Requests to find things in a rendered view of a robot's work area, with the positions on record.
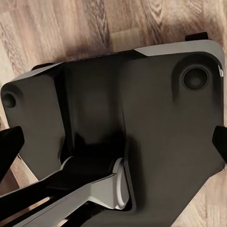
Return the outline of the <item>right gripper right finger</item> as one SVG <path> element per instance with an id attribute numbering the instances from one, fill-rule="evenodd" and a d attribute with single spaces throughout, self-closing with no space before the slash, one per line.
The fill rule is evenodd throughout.
<path id="1" fill-rule="evenodd" d="M 227 163 L 227 128 L 222 126 L 216 126 L 212 143 L 224 159 L 224 161 Z"/>

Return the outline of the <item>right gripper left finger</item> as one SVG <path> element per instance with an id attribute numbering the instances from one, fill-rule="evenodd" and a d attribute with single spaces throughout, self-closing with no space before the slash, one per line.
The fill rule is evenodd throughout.
<path id="1" fill-rule="evenodd" d="M 0 183 L 25 143 L 21 126 L 0 131 Z"/>

